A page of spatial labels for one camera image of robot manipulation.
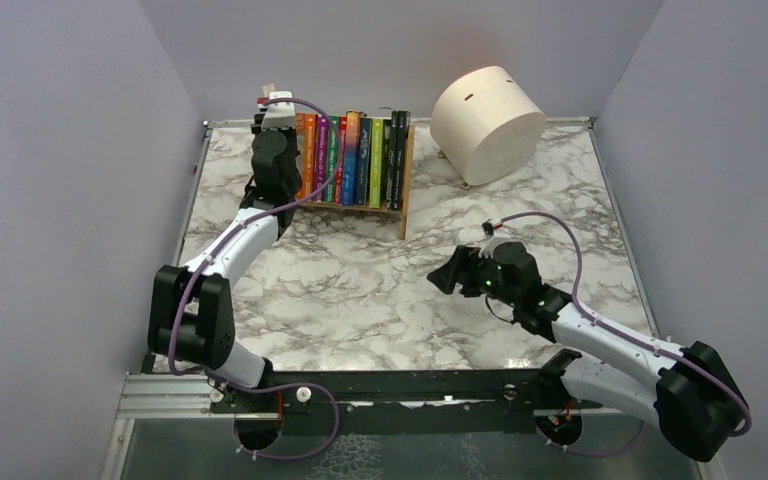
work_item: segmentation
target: cable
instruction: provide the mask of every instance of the cable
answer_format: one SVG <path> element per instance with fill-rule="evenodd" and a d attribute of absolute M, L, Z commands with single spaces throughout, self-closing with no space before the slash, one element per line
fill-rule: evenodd
<path fill-rule="evenodd" d="M 496 312 L 493 311 L 493 307 L 490 306 L 490 299 L 487 297 L 487 295 L 484 296 L 484 305 L 487 306 L 487 310 L 490 310 L 490 314 L 498 318 L 499 320 L 507 323 L 508 325 L 513 325 L 515 323 L 514 320 L 508 320 L 507 318 L 502 318 L 496 315 Z"/>
<path fill-rule="evenodd" d="M 339 148 L 340 148 L 340 131 L 337 128 L 336 123 L 333 120 L 331 120 L 331 117 L 329 117 L 327 113 L 325 113 L 325 110 L 322 110 L 321 108 L 317 107 L 316 105 L 314 105 L 314 104 L 312 104 L 312 103 L 310 103 L 310 102 L 308 102 L 306 100 L 299 99 L 299 98 L 274 98 L 274 99 L 270 99 L 270 100 L 267 100 L 267 101 L 263 102 L 261 105 L 268 106 L 268 105 L 272 105 L 272 104 L 275 104 L 275 103 L 295 103 L 295 104 L 303 105 L 303 106 L 308 107 L 311 110 L 315 111 L 319 115 L 321 115 L 322 118 L 328 119 L 328 128 L 330 129 L 331 133 L 334 134 L 334 136 L 336 138 L 335 141 L 337 142 L 337 149 L 339 150 Z M 167 353 L 167 360 L 168 360 L 168 363 L 169 363 L 169 371 L 173 375 L 183 375 L 185 373 L 192 373 L 192 372 L 201 370 L 201 367 L 194 367 L 194 368 L 188 368 L 188 369 L 185 369 L 185 370 L 178 370 L 178 368 L 175 366 L 175 354 L 176 354 L 176 350 L 177 350 L 176 347 L 177 347 L 177 344 L 178 344 L 178 330 L 181 328 L 181 320 L 184 318 L 184 309 L 186 308 L 187 304 L 191 300 L 193 288 L 195 287 L 196 282 L 198 281 L 199 277 L 201 276 L 201 273 L 204 271 L 205 268 L 207 268 L 207 266 L 210 264 L 210 262 L 212 261 L 214 256 L 216 256 L 217 253 L 221 252 L 222 249 L 225 247 L 225 245 L 227 245 L 229 242 L 234 240 L 235 237 L 241 231 L 245 230 L 252 223 L 254 223 L 254 222 L 256 222 L 256 221 L 258 221 L 258 220 L 260 220 L 262 218 L 266 218 L 266 217 L 268 217 L 270 215 L 275 215 L 275 214 L 283 212 L 285 210 L 289 210 L 291 208 L 296 208 L 301 203 L 306 202 L 306 201 L 312 199 L 314 196 L 316 196 L 319 193 L 321 193 L 323 190 L 325 190 L 325 188 L 328 186 L 328 184 L 332 183 L 337 178 L 337 170 L 338 169 L 335 168 L 334 169 L 334 173 L 332 173 L 331 176 L 328 177 L 328 179 L 325 180 L 325 182 L 322 185 L 320 185 L 319 188 L 314 190 L 310 195 L 308 195 L 306 197 L 303 197 L 303 198 L 301 198 L 299 200 L 296 200 L 294 202 L 288 203 L 286 205 L 281 205 L 281 206 L 275 207 L 275 208 L 273 208 L 271 210 L 267 210 L 267 211 L 264 211 L 264 212 L 252 215 L 251 217 L 249 217 L 246 220 L 244 220 L 242 224 L 235 225 L 233 228 L 231 228 L 228 231 L 227 234 L 225 234 L 225 236 L 223 236 L 216 243 L 216 246 L 214 248 L 212 248 L 208 252 L 207 256 L 205 256 L 205 258 L 199 263 L 199 265 L 195 268 L 195 270 L 193 270 L 192 274 L 190 275 L 189 280 L 187 281 L 187 284 L 184 286 L 184 292 L 181 295 L 181 300 L 178 302 L 178 310 L 175 312 L 175 319 L 172 322 L 172 332 L 171 332 L 171 338 L 169 339 L 169 349 L 168 349 L 168 353 Z M 318 454 L 319 452 L 325 450 L 326 448 L 328 448 L 328 446 L 330 446 L 334 442 L 334 439 L 337 437 L 337 430 L 339 429 L 339 426 L 340 426 L 340 409 L 337 406 L 337 400 L 334 398 L 334 396 L 331 394 L 331 392 L 329 392 L 328 389 L 326 389 L 325 387 L 323 387 L 321 385 L 317 385 L 315 383 L 291 383 L 291 384 L 287 384 L 287 385 L 279 385 L 277 387 L 256 389 L 256 388 L 244 387 L 242 385 L 239 385 L 239 384 L 236 384 L 236 383 L 233 383 L 233 382 L 228 382 L 228 384 L 233 386 L 234 388 L 236 388 L 237 390 L 239 390 L 241 392 L 254 393 L 254 394 L 272 393 L 272 392 L 277 392 L 279 390 L 285 390 L 285 389 L 288 389 L 288 388 L 298 388 L 298 387 L 305 386 L 305 387 L 308 387 L 308 388 L 312 388 L 314 390 L 319 390 L 322 393 L 324 393 L 325 396 L 328 397 L 328 400 L 331 402 L 331 405 L 334 407 L 334 428 L 331 431 L 331 436 L 329 436 L 328 440 L 326 440 L 325 443 L 323 443 L 320 447 L 318 447 L 318 448 L 316 448 L 314 450 L 311 450 L 310 452 L 307 452 L 307 453 L 303 453 L 303 454 L 299 454 L 299 455 L 292 455 L 292 456 L 261 454 L 260 456 L 263 457 L 263 458 L 270 458 L 270 459 L 274 459 L 274 460 L 289 460 L 289 461 L 291 461 L 291 460 L 301 460 L 303 458 L 309 458 L 309 457 L 312 457 L 312 456 Z M 240 445 L 240 448 L 242 449 L 242 451 L 245 451 L 246 453 L 251 453 L 256 458 L 257 454 L 255 452 L 252 452 L 252 451 L 246 449 L 242 445 Z"/>
<path fill-rule="evenodd" d="M 623 445 L 622 447 L 614 450 L 608 450 L 606 452 L 589 452 L 587 450 L 578 450 L 575 448 L 571 448 L 569 445 L 561 445 L 559 443 L 553 442 L 552 440 L 549 440 L 549 437 L 547 437 L 545 433 L 543 433 L 543 430 L 540 430 L 540 427 L 537 427 L 537 434 L 543 437 L 544 440 L 546 440 L 547 445 L 551 445 L 557 448 L 558 450 L 563 450 L 564 453 L 569 453 L 570 455 L 575 455 L 577 457 L 588 457 L 588 458 L 616 457 L 618 455 L 628 453 L 632 449 L 634 449 L 634 447 L 636 447 L 641 440 L 643 440 L 644 433 L 646 433 L 646 422 L 640 422 L 640 429 L 637 431 L 637 434 L 634 436 L 634 438 L 632 438 L 627 444 Z"/>
<path fill-rule="evenodd" d="M 575 271 L 575 280 L 572 283 L 572 303 L 575 305 L 575 308 L 588 320 L 592 321 L 594 325 L 597 325 L 601 327 L 602 329 L 612 333 L 614 336 L 617 336 L 632 345 L 635 345 L 637 347 L 643 348 L 645 350 L 648 350 L 650 352 L 655 353 L 656 355 L 663 355 L 671 360 L 675 360 L 676 362 L 684 365 L 685 367 L 693 370 L 695 373 L 700 375 L 705 380 L 711 382 L 715 387 L 719 388 L 723 391 L 723 393 L 726 394 L 733 402 L 737 404 L 737 406 L 740 408 L 741 413 L 743 413 L 743 426 L 739 429 L 732 432 L 732 437 L 739 437 L 741 435 L 745 435 L 749 430 L 752 428 L 752 414 L 749 411 L 749 405 L 746 404 L 746 402 L 743 401 L 740 396 L 734 392 L 731 388 L 728 387 L 725 383 L 723 383 L 719 378 L 711 375 L 710 373 L 706 372 L 702 367 L 699 365 L 696 365 L 695 363 L 691 362 L 690 360 L 684 358 L 684 356 L 673 353 L 669 350 L 659 350 L 655 345 L 652 345 L 650 343 L 644 342 L 642 340 L 637 339 L 636 337 L 629 335 L 622 330 L 619 330 L 618 328 L 609 325 L 602 320 L 600 320 L 594 312 L 590 312 L 588 309 L 584 307 L 584 305 L 581 304 L 581 302 L 578 300 L 578 288 L 581 286 L 581 275 L 583 270 L 583 263 L 584 263 L 584 255 L 581 253 L 581 245 L 578 243 L 578 239 L 575 237 L 575 234 L 573 233 L 572 229 L 567 225 L 566 222 L 561 220 L 559 217 L 552 215 L 551 213 L 546 212 L 523 212 L 523 213 L 517 213 L 515 215 L 510 215 L 501 220 L 499 225 L 494 226 L 494 228 L 499 228 L 502 225 L 504 225 L 506 222 L 509 222 L 511 220 L 515 220 L 517 218 L 523 218 L 523 217 L 544 217 L 548 218 L 550 220 L 554 220 L 556 223 L 558 223 L 561 227 L 563 227 L 564 230 L 566 230 L 567 235 L 569 235 L 570 240 L 572 240 L 573 247 L 575 248 L 575 256 L 578 262 L 578 265 L 576 266 Z"/>
<path fill-rule="evenodd" d="M 236 384 L 234 382 L 228 382 L 228 385 L 234 387 L 235 389 L 244 392 L 244 393 L 253 393 L 253 394 L 264 394 L 264 393 L 274 393 L 279 392 L 281 390 L 288 390 L 291 388 L 301 388 L 301 387 L 308 387 L 312 388 L 314 390 L 319 390 L 320 392 L 324 393 L 326 397 L 328 397 L 328 402 L 331 403 L 331 407 L 334 409 L 334 428 L 331 429 L 331 434 L 328 436 L 328 438 L 322 443 L 322 445 L 314 448 L 313 450 L 305 453 L 300 453 L 298 455 L 275 455 L 272 453 L 260 453 L 256 450 L 249 450 L 246 448 L 243 443 L 240 441 L 239 435 L 237 435 L 237 427 L 234 426 L 234 440 L 237 442 L 237 452 L 246 452 L 247 454 L 252 456 L 252 459 L 260 458 L 266 458 L 269 460 L 279 460 L 279 461 L 285 461 L 285 462 L 293 462 L 296 460 L 304 460 L 305 458 L 310 458 L 315 455 L 318 455 L 320 452 L 331 446 L 332 443 L 334 443 L 334 440 L 337 439 L 337 432 L 340 429 L 340 407 L 337 406 L 337 399 L 334 398 L 334 395 L 331 394 L 331 392 L 328 391 L 327 388 L 323 387 L 322 385 L 317 385 L 315 383 L 287 383 L 284 385 L 278 385 L 276 387 L 269 387 L 269 388 L 247 388 L 242 385 Z"/>

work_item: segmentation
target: purple book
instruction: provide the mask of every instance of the purple book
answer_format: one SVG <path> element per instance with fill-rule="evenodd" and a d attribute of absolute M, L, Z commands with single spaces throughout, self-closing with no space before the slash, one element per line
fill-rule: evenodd
<path fill-rule="evenodd" d="M 328 164 L 328 117 L 316 117 L 316 181 L 314 189 L 325 183 L 325 166 Z M 322 192 L 316 196 L 316 201 L 322 201 Z"/>

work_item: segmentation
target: blue book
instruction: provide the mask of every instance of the blue book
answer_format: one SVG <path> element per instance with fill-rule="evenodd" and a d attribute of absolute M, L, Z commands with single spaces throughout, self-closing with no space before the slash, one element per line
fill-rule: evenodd
<path fill-rule="evenodd" d="M 360 119 L 360 144 L 358 145 L 358 175 L 355 182 L 355 205 L 366 205 L 369 192 L 369 159 L 371 155 L 372 119 Z"/>
<path fill-rule="evenodd" d="M 355 204 L 360 115 L 362 114 L 358 114 L 358 112 L 349 112 L 346 114 L 346 142 L 343 146 L 343 193 L 340 196 L 340 203 L 347 207 Z"/>

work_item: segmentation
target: black wire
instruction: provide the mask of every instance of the black wire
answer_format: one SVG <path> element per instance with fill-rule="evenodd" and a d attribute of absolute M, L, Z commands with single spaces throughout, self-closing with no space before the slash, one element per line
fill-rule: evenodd
<path fill-rule="evenodd" d="M 501 321 L 503 321 L 503 322 L 505 322 L 505 323 L 507 323 L 509 325 L 513 325 L 515 323 L 514 320 L 508 320 L 507 318 L 502 318 L 502 317 L 496 315 L 496 312 L 493 311 L 493 307 L 490 306 L 490 298 L 488 298 L 486 295 L 484 296 L 484 305 L 486 305 L 487 306 L 487 310 L 490 310 L 490 313 L 494 317 L 498 318 L 499 320 L 501 320 Z"/>

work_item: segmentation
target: green book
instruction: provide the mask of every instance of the green book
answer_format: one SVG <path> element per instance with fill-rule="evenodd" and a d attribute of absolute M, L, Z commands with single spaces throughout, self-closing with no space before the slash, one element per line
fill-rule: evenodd
<path fill-rule="evenodd" d="M 372 151 L 369 157 L 369 206 L 381 207 L 381 160 L 384 143 L 384 120 L 372 119 Z"/>
<path fill-rule="evenodd" d="M 337 125 L 340 125 L 340 116 L 339 115 L 332 115 L 331 120 L 337 122 Z M 334 132 L 329 128 L 328 129 L 328 163 L 326 164 L 325 168 L 325 178 L 331 178 L 331 174 L 334 173 L 334 170 L 337 168 L 337 137 L 334 135 Z M 329 182 L 328 186 L 325 187 L 325 202 L 326 203 L 334 203 L 334 192 L 336 191 L 337 186 L 335 185 L 337 182 Z"/>

